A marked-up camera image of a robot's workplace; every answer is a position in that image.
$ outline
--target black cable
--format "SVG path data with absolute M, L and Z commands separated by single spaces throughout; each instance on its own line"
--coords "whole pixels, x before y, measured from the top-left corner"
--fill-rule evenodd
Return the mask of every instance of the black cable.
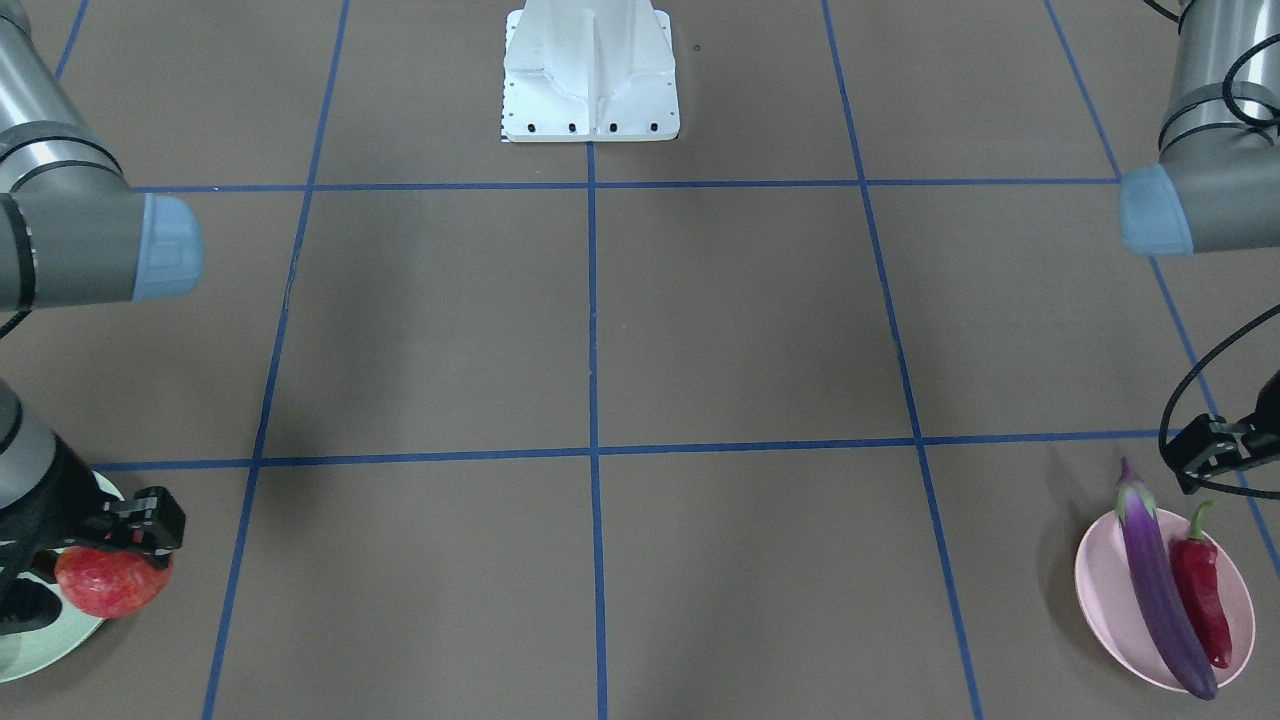
M 1276 315 L 1280 315 L 1280 305 L 1276 305 L 1275 307 L 1266 310 L 1257 318 L 1253 318 L 1252 320 L 1245 323 L 1244 327 L 1228 336 L 1228 338 L 1224 340 L 1222 342 L 1217 343 L 1217 346 L 1213 350 L 1206 352 L 1204 356 L 1201 357 L 1199 363 L 1196 363 L 1196 366 L 1193 366 L 1192 370 L 1187 373 L 1187 377 L 1184 377 L 1183 380 L 1178 383 L 1178 387 L 1174 388 L 1174 393 L 1169 397 L 1169 402 L 1165 405 L 1165 413 L 1160 418 L 1160 439 L 1157 441 L 1160 447 L 1160 456 L 1165 460 L 1166 465 L 1170 465 L 1167 455 L 1169 420 L 1174 416 L 1174 407 L 1178 405 L 1178 401 L 1181 400 L 1183 393 L 1187 392 L 1187 388 L 1190 387 L 1192 382 L 1196 380 L 1197 375 L 1199 375 L 1201 372 L 1203 372 L 1204 368 L 1208 366 L 1208 364 L 1212 363 L 1215 357 L 1221 355 L 1224 350 L 1231 347 L 1242 337 L 1249 334 L 1251 332 L 1253 332 L 1254 328 L 1270 320 L 1271 318 L 1275 318 Z M 1280 492 L 1262 492 L 1262 491 L 1239 488 L 1234 486 L 1224 486 L 1221 483 L 1213 483 L 1207 480 L 1202 480 L 1199 484 L 1210 489 L 1217 489 L 1234 495 L 1249 495 L 1254 497 L 1280 498 Z
M 1254 55 L 1262 53 L 1267 47 L 1271 47 L 1276 42 L 1280 42 L 1280 35 L 1272 35 L 1271 37 L 1263 40 L 1262 42 L 1258 42 L 1253 47 L 1245 50 L 1244 54 L 1240 55 L 1239 59 L 1236 59 L 1235 63 L 1231 65 L 1231 69 L 1226 70 L 1226 78 L 1222 81 L 1222 102 L 1226 102 L 1226 109 L 1230 110 L 1231 114 L 1236 117 L 1236 119 L 1239 119 L 1242 123 L 1249 127 L 1274 128 L 1276 126 L 1280 126 L 1280 119 L 1272 118 L 1270 120 L 1262 120 L 1245 114 L 1244 110 L 1240 108 L 1239 102 L 1235 101 L 1235 95 L 1231 92 L 1231 85 L 1235 83 L 1235 74 L 1240 72 L 1240 68 L 1243 68 L 1245 63 L 1248 63 L 1249 60 L 1253 59 Z
M 17 328 L 19 323 L 27 319 L 27 315 L 31 315 L 31 310 L 22 310 L 19 313 L 14 313 L 13 318 L 9 318 L 8 323 L 0 325 L 0 338 L 13 332 L 13 329 Z
M 1172 10 L 1169 10 L 1160 3 L 1156 3 L 1156 0 L 1142 0 L 1142 1 L 1146 3 L 1148 8 L 1160 13 L 1161 15 L 1165 15 L 1166 18 L 1174 20 L 1175 23 L 1178 22 L 1178 15 L 1175 15 Z

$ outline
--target eggplant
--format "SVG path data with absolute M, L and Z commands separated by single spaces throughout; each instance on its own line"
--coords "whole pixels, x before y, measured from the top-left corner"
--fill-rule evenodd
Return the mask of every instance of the eggplant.
M 1156 498 L 1129 466 L 1129 460 L 1121 461 L 1120 482 L 1116 483 L 1116 516 L 1124 532 L 1133 592 L 1156 651 L 1187 692 L 1201 700 L 1213 700 L 1217 679 L 1178 594 L 1156 519 Z

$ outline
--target blue grid line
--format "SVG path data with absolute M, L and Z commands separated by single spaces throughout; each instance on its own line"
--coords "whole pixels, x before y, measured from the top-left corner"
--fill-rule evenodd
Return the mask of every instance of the blue grid line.
M 262 468 L 317 468 L 323 465 L 392 465 L 404 462 L 471 462 L 476 460 L 530 460 L 536 457 L 586 457 L 586 447 L 530 450 L 465 450 L 458 452 L 394 452 L 385 455 L 315 455 L 264 457 Z
M 169 470 L 220 470 L 232 468 L 247 470 L 253 466 L 253 460 L 248 457 L 232 457 L 227 460 L 142 460 L 138 462 L 95 462 L 93 469 L 99 473 L 160 473 Z
M 76 41 L 79 40 L 79 28 L 84 24 L 84 14 L 88 12 L 90 0 L 81 0 L 79 10 L 76 10 L 76 20 L 72 22 L 72 31 L 67 36 L 67 46 L 63 47 L 63 56 L 58 59 L 58 69 L 54 70 L 54 77 L 63 79 L 63 72 L 67 70 L 67 63 L 72 59 L 72 50 L 76 47 Z
M 585 182 L 374 182 L 325 183 L 316 192 L 425 192 L 431 190 L 585 190 Z
M 929 469 L 929 459 L 925 446 L 922 442 L 920 418 L 915 407 L 915 396 L 911 391 L 911 375 L 908 370 L 906 351 L 902 347 L 902 336 L 897 325 L 897 313 L 893 310 L 893 293 L 890 288 L 888 272 L 884 268 L 884 256 L 881 251 L 879 232 L 876 227 L 876 213 L 872 208 L 870 188 L 867 184 L 867 173 L 863 168 L 861 147 L 858 143 L 858 126 L 854 122 L 852 105 L 849 101 L 847 83 L 845 82 L 844 64 L 840 60 L 840 47 L 836 42 L 836 28 L 831 19 L 831 4 L 822 0 L 823 20 L 827 24 L 827 41 L 831 45 L 831 60 L 836 70 L 836 83 L 840 87 L 840 101 L 845 110 L 845 123 L 849 128 L 849 143 L 854 152 L 854 167 L 858 170 L 859 190 L 863 196 L 863 211 L 867 214 L 867 229 L 870 234 L 872 251 L 876 255 L 876 272 L 879 275 L 881 288 L 884 293 L 884 311 L 888 315 L 890 332 L 893 336 L 893 345 L 897 348 L 897 361 L 902 374 L 902 395 L 906 400 L 906 410 L 911 419 L 911 436 L 915 443 L 916 459 L 920 464 L 920 478 L 924 483 L 924 495 L 929 503 L 929 518 L 933 523 L 933 539 L 938 548 L 938 560 L 942 565 L 942 580 L 947 591 L 947 602 L 951 606 L 951 621 L 955 626 L 956 644 L 960 650 L 960 661 L 964 665 L 965 684 L 969 689 L 969 703 L 974 720 L 983 720 L 982 698 L 978 693 L 978 679 L 974 674 L 973 660 L 969 653 L 969 639 L 964 628 L 964 615 L 960 611 L 960 596 L 956 592 L 955 575 L 951 569 L 951 556 L 947 551 L 946 532 L 942 528 L 942 514 L 938 509 L 937 495 L 933 489 L 933 473 Z
M 870 439 L 814 439 L 814 441 L 768 441 L 768 442 L 708 442 L 672 445 L 616 445 L 600 448 L 600 455 L 692 455 L 700 452 L 773 452 L 787 450 L 849 450 L 864 447 L 910 447 L 915 438 L 870 438 Z
M 940 436 L 923 437 L 920 442 L 931 446 L 942 445 L 1001 445 L 1014 442 L 1087 442 L 1103 439 L 1147 439 L 1160 434 L 1158 430 L 1084 430 L 1070 433 L 1018 433 L 992 436 Z
M 1080 67 L 1075 63 L 1071 45 L 1066 41 L 1066 33 L 1062 32 L 1062 23 L 1057 20 L 1057 13 L 1053 12 L 1053 3 L 1044 0 L 1044 10 L 1048 13 L 1048 19 L 1053 23 L 1053 32 L 1057 33 L 1057 41 L 1062 45 L 1062 53 L 1066 54 L 1066 63 L 1071 65 L 1071 74 L 1075 76 L 1075 85 L 1080 87 L 1080 96 L 1084 97 L 1084 105 L 1089 109 L 1089 117 L 1093 118 L 1093 129 L 1098 132 L 1098 140 L 1102 141 L 1102 150 L 1106 151 L 1107 161 L 1111 163 L 1111 172 L 1115 173 L 1116 181 L 1119 181 L 1123 176 L 1120 163 L 1116 161 L 1116 155 L 1111 151 L 1111 141 L 1107 140 L 1107 133 L 1102 129 L 1102 118 L 1098 117 L 1098 109 L 1093 105 L 1089 88 L 1084 85 L 1084 76 L 1080 74 Z
M 1116 178 L 904 178 L 868 179 L 872 187 L 893 186 L 950 186 L 950 184 L 1117 184 Z
M 1007 445 L 1028 442 L 1088 442 L 1107 439 L 1155 438 L 1157 430 L 1080 430 L 1061 433 L 1012 433 L 977 436 L 923 436 L 850 439 L 794 439 L 762 442 L 690 442 L 666 445 L 600 445 L 594 452 L 604 456 L 625 455 L 692 455 L 714 452 L 786 452 L 804 450 L 859 450 L 873 447 L 913 447 L 943 445 Z M 479 460 L 534 460 L 539 457 L 590 457 L 591 447 L 531 447 L 518 450 L 461 450 L 439 452 L 392 452 L 371 455 L 303 455 L 262 457 L 260 468 L 315 468 L 324 465 L 392 465 L 412 462 L 472 462 Z M 102 473 L 155 473 L 173 470 L 247 469 L 252 457 L 224 460 L 141 460 L 133 462 L 96 462 Z
M 241 505 L 241 520 L 236 530 L 236 548 L 232 552 L 230 570 L 227 577 L 227 593 L 223 598 L 223 612 L 218 624 L 218 641 L 214 644 L 214 657 L 209 669 L 209 685 L 205 691 L 204 720 L 212 720 L 214 705 L 218 700 L 218 684 L 221 678 L 223 659 L 227 652 L 227 638 L 230 632 L 232 615 L 236 609 L 236 591 L 239 584 L 239 570 L 244 557 L 244 542 L 248 537 L 250 518 L 253 514 L 253 497 L 257 491 L 259 470 L 262 461 L 262 448 L 266 443 L 266 429 L 271 419 L 271 402 L 275 396 L 275 383 L 279 377 L 280 356 L 284 350 L 284 334 L 289 323 L 289 299 L 293 292 L 293 281 L 297 278 L 298 258 L 302 254 L 302 243 L 306 238 L 307 219 L 311 213 L 312 187 L 316 182 L 316 173 L 320 167 L 320 152 L 324 147 L 325 128 L 329 122 L 329 105 L 333 101 L 333 88 L 338 78 L 338 65 L 342 59 L 342 45 L 347 32 L 347 15 L 351 9 L 351 0 L 342 0 L 342 10 L 338 15 L 338 31 L 334 37 L 333 55 L 329 61 L 329 77 L 325 85 L 324 100 L 320 104 L 320 118 L 316 122 L 315 143 L 311 150 L 311 167 L 307 170 L 307 190 L 302 197 L 302 208 L 298 213 L 298 229 L 293 238 L 293 254 L 289 259 L 289 274 L 284 283 L 284 293 L 280 302 L 280 318 L 275 329 L 275 346 L 271 350 L 271 365 L 266 377 L 266 387 L 262 391 L 262 414 L 259 420 L 257 436 L 253 439 L 253 457 L 248 470 L 248 480 L 244 487 L 244 500 Z
M 306 192 L 306 184 L 140 184 L 133 192 Z
M 600 190 L 677 190 L 691 187 L 856 187 L 847 179 L 746 179 L 746 181 L 609 181 L 598 182 Z
M 595 575 L 595 711 L 609 717 L 609 664 L 604 605 L 604 512 L 600 501 L 599 283 L 596 263 L 595 143 L 586 143 L 588 407 L 591 459 L 591 557 Z
M 744 179 L 744 181 L 608 181 L 596 190 L 676 190 L 749 187 L 859 187 L 879 186 L 984 186 L 984 184 L 1116 184 L 1117 178 L 856 178 L 826 179 Z M 136 192 L 211 193 L 211 192 L 430 192 L 439 190 L 586 190 L 586 182 L 389 182 L 307 184 L 152 184 Z
M 1172 315 L 1174 327 L 1178 329 L 1178 338 L 1183 343 L 1183 351 L 1187 352 L 1187 359 L 1194 366 L 1199 363 L 1196 355 L 1196 348 L 1192 347 L 1192 338 L 1187 333 L 1187 327 L 1183 325 L 1183 315 L 1178 311 L 1178 304 L 1174 302 L 1174 293 L 1169 290 L 1169 283 L 1165 282 L 1165 273 L 1160 269 L 1160 263 L 1155 258 L 1148 258 L 1147 261 L 1151 264 L 1151 272 L 1156 275 L 1156 284 L 1160 286 L 1160 295 L 1165 299 L 1165 307 L 1169 307 L 1169 314 Z M 1197 378 L 1201 386 L 1201 392 L 1204 395 L 1204 401 L 1208 404 L 1210 413 L 1217 415 L 1217 402 L 1213 401 L 1213 393 L 1208 391 L 1208 380 L 1204 379 L 1204 373 L 1201 373 Z

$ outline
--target blue joint cap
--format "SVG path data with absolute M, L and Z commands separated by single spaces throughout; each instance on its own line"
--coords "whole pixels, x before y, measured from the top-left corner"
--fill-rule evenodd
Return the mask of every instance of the blue joint cap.
M 1196 251 L 1183 201 L 1165 168 L 1139 168 L 1120 182 L 1120 234 L 1135 255 Z
M 187 295 L 205 270 L 205 237 L 186 202 L 147 193 L 133 301 Z

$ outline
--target red apple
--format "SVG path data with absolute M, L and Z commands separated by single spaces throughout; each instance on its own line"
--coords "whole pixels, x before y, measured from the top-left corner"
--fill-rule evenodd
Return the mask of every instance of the red apple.
M 54 577 L 72 605 L 93 618 L 123 618 L 155 600 L 173 575 L 173 560 L 164 570 L 141 555 L 102 552 L 74 546 L 64 550 Z

